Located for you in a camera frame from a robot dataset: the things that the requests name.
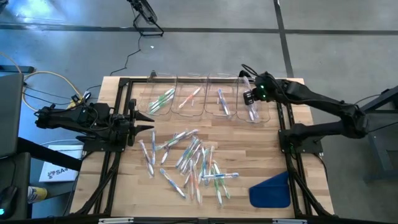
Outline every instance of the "black metal frame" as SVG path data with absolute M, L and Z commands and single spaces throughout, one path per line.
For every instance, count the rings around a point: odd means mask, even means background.
M 35 68 L 32 66 L 19 66 L 22 73 L 33 73 Z M 15 65 L 0 65 L 0 72 L 19 72 Z
M 40 146 L 34 142 L 18 137 L 16 153 L 18 154 L 22 152 L 29 152 L 33 158 L 40 159 L 45 162 L 51 162 L 52 164 L 68 169 L 79 171 L 81 167 L 81 160 L 79 159 L 75 159 L 61 152 L 48 149 L 44 146 Z
M 123 114 L 128 113 L 128 105 L 129 100 L 132 94 L 132 87 L 134 83 L 147 83 L 153 77 L 151 74 L 150 77 L 137 77 L 137 78 L 120 78 L 118 83 L 118 92 L 116 94 L 115 100 L 115 110 L 114 113 L 117 113 L 120 109 L 121 97 L 124 86 L 127 85 L 127 94 L 124 102 Z M 169 82 L 169 79 L 157 79 L 158 82 Z M 224 79 L 214 79 L 214 82 L 221 83 L 227 82 Z M 290 125 L 294 124 L 294 116 L 292 107 L 290 104 L 286 105 L 287 114 Z M 282 109 L 282 105 L 277 103 L 277 112 L 279 117 L 280 130 L 285 130 L 285 120 L 284 113 Z M 281 148 L 281 151 L 290 150 L 289 148 Z M 292 203 L 294 208 L 294 219 L 281 219 L 281 218 L 166 218 L 166 217 L 134 217 L 134 222 L 136 223 L 153 223 L 153 222 L 195 222 L 198 224 L 210 224 L 210 223 L 367 223 L 367 224 L 380 224 L 381 222 L 371 222 L 364 220 L 352 220 L 347 218 L 339 218 L 337 216 L 329 214 L 322 206 L 317 202 L 316 198 L 313 196 L 311 191 L 308 189 L 307 184 L 305 182 L 305 174 L 303 168 L 303 162 L 300 153 L 294 152 L 297 161 L 297 169 L 295 169 L 292 162 L 292 154 L 284 153 L 287 171 L 289 173 L 289 185 L 290 185 L 290 193 L 292 196 Z M 113 206 L 113 198 L 114 191 L 116 188 L 116 181 L 118 177 L 118 169 L 119 163 L 121 159 L 121 152 L 115 152 L 114 161 L 112 166 L 108 170 L 108 164 L 111 157 L 111 152 L 105 152 L 105 157 L 103 161 L 103 167 L 100 175 L 100 181 L 98 188 L 93 192 L 93 195 L 90 199 L 84 204 L 84 206 L 77 211 L 76 213 L 70 214 L 67 217 L 52 217 L 52 218 L 41 218 L 41 219 L 31 219 L 31 220 L 21 220 L 18 223 L 98 223 L 100 218 L 111 218 L 111 211 Z M 103 190 L 108 182 L 110 183 L 108 199 L 106 202 L 106 207 L 103 213 L 100 213 L 101 210 L 101 201 Z M 297 189 L 295 187 L 295 182 L 300 187 L 303 192 L 304 205 L 305 205 L 305 214 L 303 214 L 299 207 L 299 199 L 297 197 Z M 93 214 L 89 215 L 88 212 L 91 210 L 92 206 L 94 207 Z M 312 215 L 312 208 L 318 213 L 318 216 Z
M 398 98 L 398 86 L 384 91 L 376 99 L 370 101 L 361 107 L 366 114 L 396 114 L 398 110 L 377 110 L 383 105 L 392 101 L 397 101 Z M 366 175 L 364 177 L 365 182 L 381 179 L 398 179 L 398 170 L 394 169 L 391 160 L 388 155 L 388 151 L 376 146 L 376 133 L 368 134 L 368 141 L 371 149 L 373 150 L 374 157 L 378 160 L 380 171 L 376 175 Z
M 158 29 L 160 29 L 161 33 L 159 34 L 144 34 L 145 31 L 143 31 L 140 27 L 138 27 L 137 25 L 137 20 L 138 18 L 141 16 L 141 14 L 138 14 L 138 16 L 136 16 L 136 18 L 134 19 L 134 21 L 132 22 L 132 25 L 134 26 L 134 28 L 136 28 L 136 30 L 138 31 L 138 33 L 143 36 L 143 37 L 163 37 L 164 34 L 164 30 L 157 25 L 157 23 L 155 21 L 151 21 L 151 23 L 153 23 Z
M 128 112 L 128 103 L 131 98 L 131 93 L 132 93 L 132 86 L 134 83 L 147 83 L 148 80 L 150 80 L 153 76 L 155 76 L 155 73 L 151 73 L 150 77 L 146 78 L 120 78 L 119 84 L 118 84 L 118 92 L 116 94 L 116 100 L 114 107 L 115 112 L 119 111 L 120 108 L 120 102 L 121 102 L 121 95 L 123 92 L 123 87 L 127 85 L 127 94 L 126 94 L 126 99 L 124 102 L 124 109 L 123 109 L 123 114 L 127 114 Z M 157 79 L 157 82 L 170 82 L 169 79 Z M 212 80 L 213 82 L 221 83 L 221 82 L 227 82 L 225 79 L 218 79 L 215 78 Z M 293 111 L 292 111 L 292 106 L 290 104 L 287 104 L 287 114 L 288 114 L 288 119 L 290 125 L 293 125 L 295 123 L 294 121 L 294 116 L 293 116 Z M 278 117 L 279 117 L 279 124 L 280 124 L 280 131 L 286 129 L 285 126 L 285 120 L 284 120 L 284 113 L 282 109 L 282 105 L 280 103 L 277 103 L 277 111 L 278 111 Z M 290 150 L 289 148 L 281 148 L 281 150 L 288 151 Z M 110 159 L 110 152 L 106 152 L 104 162 L 103 162 L 103 170 L 101 171 L 101 178 L 103 181 L 100 181 L 100 185 L 104 184 L 106 185 L 109 181 L 109 178 L 106 178 L 109 174 L 109 172 L 106 172 L 109 164 L 109 159 Z M 371 222 L 371 221 L 364 221 L 364 220 L 352 220 L 352 219 L 346 219 L 346 218 L 339 218 L 337 216 L 331 215 L 328 213 L 316 200 L 315 196 L 311 193 L 311 191 L 308 189 L 306 181 L 305 181 L 305 173 L 304 173 L 304 168 L 303 168 L 303 162 L 302 162 L 302 157 L 299 152 L 294 153 L 296 156 L 296 161 L 297 161 L 297 169 L 295 169 L 293 162 L 292 162 L 292 155 L 289 153 L 284 153 L 285 160 L 286 160 L 286 166 L 287 166 L 287 171 L 289 173 L 289 185 L 290 185 L 290 193 L 292 196 L 292 203 L 293 203 L 293 208 L 294 208 L 294 215 L 295 215 L 295 220 L 301 221 L 301 220 L 307 220 L 309 223 L 381 223 L 381 222 Z M 109 187 L 109 195 L 108 199 L 106 202 L 106 208 L 104 210 L 104 213 L 109 215 L 111 214 L 112 210 L 112 204 L 113 204 L 113 197 L 114 197 L 114 191 L 116 187 L 116 179 L 117 179 L 117 174 L 118 174 L 118 167 L 119 167 L 119 161 L 121 158 L 121 153 L 116 152 L 115 159 L 113 162 L 113 165 L 111 167 L 114 168 L 114 174 L 111 180 L 111 184 Z M 301 209 L 299 207 L 299 199 L 297 196 L 297 189 L 295 187 L 295 182 L 298 184 L 300 187 L 301 191 L 303 192 L 303 201 L 305 205 L 305 214 L 301 212 Z M 99 213 L 100 212 L 100 206 L 101 206 L 101 199 L 102 197 L 97 198 L 97 202 L 95 205 L 94 213 Z M 312 215 L 312 208 L 318 213 L 318 216 Z M 205 223 L 275 223 L 275 220 L 283 220 L 283 219 L 271 219 L 271 218 L 208 218 L 206 221 L 203 221 L 200 218 L 194 218 L 194 219 L 186 219 L 186 218 L 165 218 L 165 217 L 136 217 L 134 218 L 135 222 L 169 222 L 169 221 L 197 221 L 198 223 L 200 222 L 205 222 Z

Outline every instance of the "yellow cable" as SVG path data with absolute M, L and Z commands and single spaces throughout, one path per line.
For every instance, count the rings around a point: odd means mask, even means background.
M 67 78 L 65 78 L 64 76 L 62 76 L 62 75 L 60 75 L 60 74 L 57 74 L 57 73 L 55 73 L 55 72 L 48 72 L 48 71 L 38 71 L 38 72 L 34 72 L 34 73 L 29 74 L 29 75 L 26 75 L 26 76 L 24 77 L 24 81 L 26 81 L 29 77 L 31 77 L 31 76 L 33 76 L 33 75 L 43 74 L 43 73 L 44 73 L 44 74 L 55 75 L 55 76 L 58 76 L 58 77 L 64 79 L 64 80 L 73 88 L 73 90 L 76 92 L 76 94 L 79 96 L 79 98 L 82 98 L 81 93 L 76 89 L 76 87 L 75 87 Z M 34 110 L 34 111 L 37 111 L 37 109 L 31 107 L 31 105 L 29 105 L 29 104 L 26 102 L 25 94 L 22 94 L 22 100 L 23 100 L 23 102 L 26 104 L 27 107 L 29 107 L 30 109 L 32 109 L 32 110 Z
M 15 61 L 14 61 L 13 59 L 11 59 L 8 55 L 6 55 L 6 54 L 4 54 L 4 53 L 2 53 L 2 52 L 0 52 L 0 55 L 2 55 L 3 57 L 7 58 L 8 60 L 10 60 L 10 61 L 15 65 L 15 67 L 18 69 L 18 72 L 22 74 L 22 72 L 21 72 L 21 70 L 20 70 L 18 64 L 15 63 Z M 37 75 L 37 74 L 41 74 L 41 73 L 46 73 L 46 74 L 55 75 L 55 76 L 58 76 L 58 77 L 64 79 L 64 80 L 73 88 L 73 90 L 76 92 L 76 94 L 79 96 L 79 98 L 80 98 L 80 99 L 82 98 L 82 95 L 80 94 L 80 92 L 75 88 L 75 86 L 74 86 L 67 78 L 65 78 L 64 76 L 62 76 L 62 75 L 60 75 L 60 74 L 57 74 L 57 73 L 55 73 L 55 72 L 48 72 L 48 71 L 34 72 L 34 73 L 29 74 L 29 75 L 25 75 L 24 81 L 26 81 L 29 77 L 31 77 L 31 76 L 33 76 L 33 75 Z M 22 101 L 25 103 L 25 105 L 26 105 L 28 108 L 32 109 L 33 111 L 37 111 L 37 109 L 33 108 L 30 104 L 28 104 L 28 103 L 26 102 L 25 94 L 24 94 L 25 91 L 26 91 L 26 88 L 23 88 L 23 90 L 22 90 Z

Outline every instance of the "wooden table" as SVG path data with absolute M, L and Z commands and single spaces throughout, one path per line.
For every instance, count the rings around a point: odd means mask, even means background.
M 120 77 L 104 77 L 99 102 L 114 105 L 118 82 Z M 302 78 L 292 78 L 296 82 L 303 83 Z M 147 96 L 146 84 L 136 83 L 132 89 L 132 97 L 137 103 Z M 233 100 L 231 94 L 224 93 L 227 101 Z M 195 97 L 195 105 L 200 105 L 201 97 Z M 185 129 L 199 129 L 198 137 L 205 145 L 216 147 L 213 158 L 220 165 L 222 172 L 239 172 L 239 178 L 226 180 L 231 199 L 223 197 L 223 208 L 218 207 L 213 184 L 208 187 L 201 186 L 203 205 L 191 201 L 188 197 L 183 200 L 171 188 L 170 184 L 160 174 L 163 167 L 173 180 L 183 185 L 184 176 L 174 168 L 178 158 L 189 143 L 189 140 L 181 142 L 170 150 L 169 158 L 163 166 L 160 160 L 163 151 L 157 153 L 154 166 L 155 177 L 150 178 L 147 173 L 146 161 L 137 140 L 143 139 L 146 148 L 150 151 L 150 131 L 144 131 L 137 135 L 133 147 L 127 147 L 122 153 L 119 166 L 118 181 L 113 201 L 112 216 L 124 217 L 211 217 L 211 218 L 290 218 L 294 216 L 292 204 L 287 208 L 255 208 L 249 202 L 249 188 L 261 183 L 277 174 L 286 171 L 284 155 L 280 152 L 277 130 L 279 119 L 275 103 L 261 102 L 262 110 L 269 110 L 269 121 L 266 123 L 247 123 L 234 116 L 232 119 L 210 116 L 204 112 L 199 119 L 197 117 L 187 119 L 172 114 L 170 118 L 156 117 L 154 123 L 156 130 L 156 143 L 160 144 L 170 139 L 174 133 Z M 214 103 L 211 108 L 221 107 Z M 292 105 L 296 123 L 312 124 L 310 108 L 305 105 Z M 73 198 L 71 212 L 77 211 L 89 199 L 98 185 L 103 163 L 104 153 L 95 152 L 83 161 L 80 176 Z M 321 162 L 311 154 L 303 154 L 303 164 L 309 189 L 318 201 L 333 213 L 325 171 Z M 103 198 L 104 208 L 107 194 Z M 298 190 L 300 208 L 304 211 L 301 191 Z

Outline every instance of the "cable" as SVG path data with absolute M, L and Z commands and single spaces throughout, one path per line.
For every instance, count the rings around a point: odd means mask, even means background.
M 65 78 L 64 76 L 62 76 L 62 75 L 60 75 L 60 74 L 57 74 L 57 73 L 55 73 L 55 72 L 48 72 L 48 71 L 38 71 L 38 72 L 34 72 L 34 73 L 29 74 L 29 75 L 26 75 L 25 78 L 24 78 L 24 81 L 26 81 L 28 78 L 32 77 L 33 75 L 42 74 L 42 73 L 55 75 L 55 76 L 57 76 L 57 77 L 60 77 L 60 78 L 64 79 L 64 80 L 73 88 L 73 90 L 76 92 L 76 94 L 78 95 L 78 97 L 81 98 L 81 93 L 76 89 L 76 87 L 75 87 L 67 78 Z M 30 104 L 28 104 L 28 103 L 26 102 L 25 95 L 22 95 L 22 101 L 23 101 L 23 102 L 26 104 L 26 106 L 29 107 L 30 109 L 32 109 L 32 110 L 34 110 L 34 111 L 37 111 L 37 109 L 33 108 Z
M 136 13 L 134 12 L 134 8 L 132 7 L 132 4 L 131 4 L 131 10 L 132 10 L 132 13 L 134 14 L 134 18 L 135 18 L 135 17 L 136 17 Z M 140 47 L 140 45 L 139 45 L 139 42 L 140 42 L 140 40 L 141 40 L 141 37 L 142 37 L 142 35 L 140 35 L 140 37 L 138 38 L 138 50 L 135 51 L 134 53 L 129 54 L 129 55 L 127 56 L 126 63 L 124 63 L 124 67 L 123 67 L 123 68 L 120 68 L 120 69 L 117 69 L 117 70 L 111 72 L 111 73 L 109 74 L 109 76 L 112 76 L 113 73 L 120 72 L 121 70 L 127 69 L 127 63 L 129 62 L 129 57 L 130 57 L 130 56 L 133 56 L 133 55 L 135 55 L 136 53 L 138 53 L 138 52 L 141 51 L 141 47 Z
M 252 75 L 254 75 L 254 76 L 257 76 L 257 77 L 260 77 L 259 74 L 258 74 L 256 71 L 254 71 L 253 68 L 251 68 L 251 67 L 249 67 L 249 66 L 247 66 L 247 65 L 245 65 L 245 64 L 242 64 L 242 67 L 243 67 L 246 71 L 248 71 L 250 74 L 252 74 Z
M 27 95 L 27 96 L 32 97 L 32 98 L 35 98 L 35 99 L 38 99 L 38 100 L 41 100 L 41 101 L 44 101 L 44 102 L 47 102 L 47 103 L 55 104 L 55 105 L 69 105 L 70 104 L 70 102 L 68 102 L 68 103 L 54 103 L 54 102 L 51 102 L 51 101 L 43 100 L 43 99 L 41 99 L 41 98 L 39 98 L 37 96 L 29 95 L 27 93 L 22 93 L 22 94 L 23 95 Z
M 15 63 L 15 61 L 14 61 L 12 58 L 10 58 L 8 55 L 6 55 L 6 54 L 3 53 L 3 52 L 0 52 L 0 55 L 2 55 L 3 57 L 5 57 L 6 59 L 10 60 L 10 61 L 15 65 L 15 67 L 16 67 L 17 70 L 18 70 L 18 72 L 19 72 L 20 74 L 22 74 L 21 69 L 19 68 L 18 64 Z
M 90 90 L 92 88 L 96 88 L 96 87 L 101 87 L 101 85 L 95 85 L 95 86 L 92 86 L 92 87 L 88 87 L 86 91 L 88 91 L 88 90 Z
M 51 144 L 51 143 L 56 143 L 56 142 L 65 142 L 65 141 L 79 141 L 77 139 L 64 139 L 64 140 L 55 140 L 55 141 L 49 141 L 49 142 L 45 142 L 40 144 L 41 146 L 44 146 L 46 144 Z
M 325 170 L 326 181 L 328 182 L 328 181 L 329 181 L 329 178 L 328 178 L 328 169 L 326 168 L 325 162 L 323 161 L 323 159 L 322 159 L 318 154 L 313 153 L 313 155 L 314 155 L 315 157 L 317 157 L 317 158 L 321 161 L 321 163 L 322 163 L 322 165 L 323 165 L 323 168 L 324 168 L 324 170 Z
M 391 123 L 391 124 L 387 124 L 387 125 L 381 126 L 381 127 L 379 127 L 379 128 L 376 128 L 376 129 L 373 129 L 372 131 L 368 131 L 368 133 L 371 133 L 371 132 L 373 132 L 373 131 L 377 131 L 377 130 L 380 130 L 380 129 L 383 129 L 383 128 L 392 126 L 392 125 L 394 125 L 394 124 L 398 124 L 398 121 L 393 122 L 393 123 Z
M 66 112 L 66 111 L 73 110 L 73 109 L 77 108 L 77 107 L 80 106 L 80 105 L 81 105 L 81 103 L 79 103 L 79 104 L 77 104 L 77 105 L 75 105 L 75 106 L 72 106 L 72 107 L 70 107 L 70 108 L 68 108 L 68 109 L 60 110 L 60 111 L 53 111 L 53 112 L 51 112 L 51 113 L 53 113 L 53 114 L 55 114 L 55 113 L 63 113 L 63 112 Z
M 110 124 L 108 124 L 108 127 L 105 127 L 105 128 L 93 129 L 95 123 L 96 123 L 97 120 L 98 120 L 98 116 L 99 116 L 99 115 L 98 115 L 98 111 L 97 111 L 95 108 L 92 108 L 92 109 L 93 109 L 94 112 L 96 113 L 96 116 L 95 116 L 94 121 L 93 121 L 92 124 L 90 125 L 90 130 L 92 130 L 92 131 L 104 131 L 104 130 L 109 129 L 109 128 L 111 127 Z
M 358 100 L 358 101 L 355 102 L 354 104 L 358 104 L 358 103 L 361 102 L 361 101 L 367 100 L 367 99 L 372 98 L 372 97 L 375 97 L 375 96 L 380 96 L 380 94 L 367 96 L 367 97 L 365 97 L 365 98 L 363 98 L 363 99 Z
M 30 89 L 30 90 L 33 90 L 33 91 L 36 91 L 36 92 L 39 92 L 39 93 L 44 93 L 44 94 L 47 94 L 47 95 L 50 95 L 50 96 L 55 96 L 55 97 L 59 97 L 59 98 L 63 98 L 63 99 L 70 100 L 70 98 L 68 98 L 68 97 L 58 96 L 58 95 L 54 95 L 54 94 L 51 94 L 51 93 L 46 93 L 46 92 L 44 92 L 44 91 L 35 90 L 35 89 L 33 89 L 33 88 L 29 87 L 29 86 L 25 86 L 25 88 L 28 88 L 28 89 Z
M 297 158 L 295 156 L 293 156 L 296 153 L 294 146 L 290 145 L 289 149 L 290 149 L 290 156 L 292 157 L 292 159 L 297 160 Z
M 65 206 L 65 209 L 63 210 L 62 216 L 65 216 L 65 214 L 66 214 L 66 212 L 68 210 L 69 204 L 72 201 L 73 189 L 75 188 L 75 186 L 77 184 L 77 180 L 79 178 L 79 175 L 80 175 L 80 172 L 77 173 L 75 181 L 73 182 L 72 189 L 70 190 L 69 197 L 68 197 L 68 200 L 67 200 L 67 205 Z

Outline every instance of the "black cable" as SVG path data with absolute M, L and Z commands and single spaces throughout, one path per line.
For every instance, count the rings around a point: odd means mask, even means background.
M 54 103 L 54 102 L 51 102 L 51 101 L 43 100 L 43 99 L 41 99 L 39 97 L 36 97 L 36 96 L 29 95 L 27 93 L 23 93 L 23 94 L 25 94 L 26 96 L 29 96 L 29 97 L 32 97 L 32 98 L 47 102 L 47 103 L 55 104 L 55 105 L 69 105 L 70 104 L 70 102 L 69 103 Z
M 131 4 L 131 10 L 132 10 L 132 13 L 134 14 L 134 18 L 136 18 L 136 13 L 134 12 L 134 8 L 132 7 L 132 4 Z M 140 37 L 138 38 L 138 50 L 135 51 L 135 52 L 133 52 L 133 53 L 131 53 L 131 54 L 129 54 L 129 55 L 127 56 L 126 63 L 124 63 L 124 67 L 123 67 L 123 68 L 120 68 L 120 69 L 117 69 L 117 70 L 111 72 L 111 73 L 109 74 L 109 76 L 112 76 L 113 73 L 120 72 L 121 70 L 127 69 L 127 63 L 129 62 L 129 57 L 130 57 L 130 56 L 133 56 L 133 55 L 135 55 L 136 53 L 138 53 L 138 52 L 141 51 L 141 47 L 140 47 L 140 45 L 139 45 L 139 42 L 140 42 L 140 40 L 141 40 L 141 37 L 142 37 L 142 35 L 140 35 Z
M 51 94 L 51 93 L 46 93 L 46 92 L 44 92 L 44 91 L 35 90 L 35 89 L 33 89 L 33 88 L 29 87 L 29 86 L 24 86 L 24 87 L 25 87 L 25 88 L 28 88 L 28 89 L 30 89 L 30 90 L 33 90 L 33 91 L 39 92 L 39 93 L 44 93 L 44 94 L 47 94 L 47 95 L 50 95 L 50 96 L 55 96 L 55 97 L 59 97 L 59 98 L 63 98 L 63 99 L 70 100 L 70 97 L 68 98 L 68 97 L 64 97 L 64 96 L 58 96 L 58 95 L 54 95 L 54 94 Z
M 318 139 L 313 140 L 314 143 L 317 143 L 318 141 L 321 141 L 325 136 L 320 136 Z
M 90 90 L 92 88 L 97 88 L 97 87 L 101 87 L 101 85 L 95 85 L 95 86 L 92 86 L 92 87 L 88 87 L 86 91 L 88 91 L 88 90 Z
M 14 158 L 11 157 L 10 160 L 14 164 L 14 171 L 12 172 L 12 179 L 11 179 L 11 184 L 10 184 L 10 186 L 11 186 L 14 183 L 15 173 L 17 170 L 17 164 L 15 163 Z
M 292 157 L 292 159 L 297 160 L 297 158 L 295 156 L 293 156 L 296 153 L 294 146 L 290 145 L 289 149 L 290 149 L 290 156 Z
M 68 108 L 68 109 L 65 109 L 65 110 L 52 111 L 51 113 L 55 114 L 55 113 L 63 113 L 63 112 L 66 112 L 66 111 L 70 111 L 70 110 L 73 110 L 73 109 L 77 108 L 77 107 L 80 106 L 81 104 L 82 104 L 82 103 L 76 104 L 75 106 L 72 106 L 72 107 L 70 107 L 70 108 Z M 35 115 L 35 116 L 38 116 L 39 113 L 40 113 L 39 111 L 36 111 L 36 112 L 34 113 L 34 115 Z
M 253 68 L 251 68 L 251 67 L 249 67 L 249 66 L 247 66 L 247 65 L 245 65 L 245 64 L 242 64 L 242 67 L 243 67 L 246 71 L 248 71 L 250 74 L 252 74 L 252 75 L 254 75 L 254 76 L 257 76 L 257 77 L 260 77 L 259 74 L 258 74 L 256 71 L 254 71 Z
M 398 124 L 398 121 L 393 122 L 393 123 L 391 123 L 391 124 L 387 124 L 387 125 L 381 126 L 381 127 L 379 127 L 379 128 L 376 128 L 376 129 L 373 129 L 372 131 L 368 131 L 368 133 L 371 133 L 371 132 L 373 132 L 373 131 L 377 131 L 377 130 L 380 130 L 380 129 L 383 129 L 383 128 L 392 126 L 392 125 L 394 125 L 394 124 Z
M 313 155 L 314 155 L 315 157 L 317 157 L 317 158 L 321 161 L 321 163 L 322 163 L 322 165 L 323 165 L 323 168 L 324 168 L 324 170 L 325 170 L 326 181 L 329 181 L 329 178 L 328 178 L 328 170 L 327 170 L 327 168 L 326 168 L 325 162 L 323 161 L 323 159 L 322 159 L 318 154 L 313 153 Z
M 117 70 L 111 72 L 111 73 L 109 74 L 109 76 L 112 76 L 113 73 L 120 72 L 121 70 L 127 69 L 127 63 L 129 62 L 129 57 L 130 57 L 130 56 L 133 56 L 133 55 L 135 55 L 136 53 L 138 53 L 138 52 L 141 51 L 141 48 L 140 48 L 140 45 L 139 45 L 139 41 L 141 40 L 141 37 L 142 37 L 142 36 L 140 36 L 140 37 L 138 38 L 138 50 L 135 51 L 134 53 L 129 54 L 129 55 L 127 56 L 126 63 L 124 63 L 124 67 L 123 67 L 123 68 L 120 68 L 120 69 L 117 69 Z
M 97 120 L 98 120 L 98 116 L 99 116 L 99 115 L 98 115 L 98 111 L 97 111 L 95 108 L 92 108 L 92 109 L 94 110 L 96 116 L 95 116 L 94 121 L 93 121 L 92 124 L 90 125 L 90 130 L 92 130 L 92 131 L 104 131 L 104 130 L 109 129 L 109 128 L 111 127 L 110 124 L 108 124 L 108 127 L 105 127 L 105 128 L 93 129 L 95 123 L 96 123 Z
M 363 99 L 358 100 L 358 101 L 355 102 L 354 104 L 357 104 L 357 103 L 359 103 L 359 102 L 361 102 L 361 101 L 367 100 L 367 99 L 372 98 L 372 97 L 375 97 L 375 96 L 380 96 L 380 94 L 375 94 L 375 95 L 367 96 L 367 97 L 365 97 L 365 98 L 363 98 Z
M 66 212 L 67 212 L 67 210 L 68 210 L 69 204 L 70 204 L 70 202 L 72 201 L 73 189 L 75 188 L 75 186 L 76 186 L 76 184 L 77 184 L 77 180 L 78 180 L 78 178 L 79 178 L 79 175 L 80 175 L 80 172 L 77 173 L 77 176 L 76 176 L 76 178 L 75 178 L 75 181 L 74 181 L 74 183 L 73 183 L 73 185 L 72 185 L 72 189 L 70 190 L 69 197 L 68 197 L 68 200 L 67 200 L 67 206 L 65 206 L 65 209 L 63 210 L 62 216 L 65 216 L 65 214 L 66 214 Z

